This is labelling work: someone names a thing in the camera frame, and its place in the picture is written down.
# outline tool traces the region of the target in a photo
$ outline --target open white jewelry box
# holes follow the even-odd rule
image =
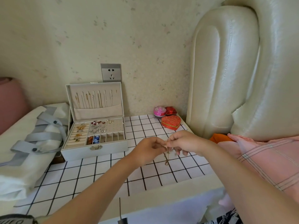
[[[74,121],[61,150],[66,161],[128,150],[120,82],[71,84],[66,90]]]

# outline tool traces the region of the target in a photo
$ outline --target person's left arm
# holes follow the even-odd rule
[[[114,164],[103,176],[78,196],[56,211],[45,224],[96,224],[114,196],[138,167],[150,163],[166,151],[165,141],[158,137],[145,138],[131,153]]]

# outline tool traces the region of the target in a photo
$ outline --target jewelry box lid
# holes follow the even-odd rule
[[[121,82],[66,85],[74,122],[123,117]]]

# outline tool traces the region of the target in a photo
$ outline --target wall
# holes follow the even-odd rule
[[[173,105],[184,117],[190,44],[222,0],[0,0],[0,76],[33,107],[67,101],[65,85],[101,82],[120,63],[126,116]]]

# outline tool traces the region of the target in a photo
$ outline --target electrical outlet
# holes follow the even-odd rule
[[[103,82],[121,82],[120,64],[101,64]]]

